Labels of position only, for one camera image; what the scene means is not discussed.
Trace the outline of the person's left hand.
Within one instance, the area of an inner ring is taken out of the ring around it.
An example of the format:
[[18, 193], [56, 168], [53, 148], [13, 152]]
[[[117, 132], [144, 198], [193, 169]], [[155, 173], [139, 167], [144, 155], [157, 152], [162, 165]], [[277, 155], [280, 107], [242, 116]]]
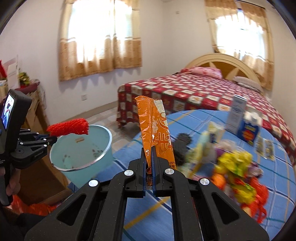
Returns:
[[7, 196], [12, 196], [15, 194], [18, 194], [20, 191], [20, 175], [21, 171], [19, 169], [15, 169], [14, 173], [12, 174], [10, 178], [10, 183], [6, 187], [6, 194]]

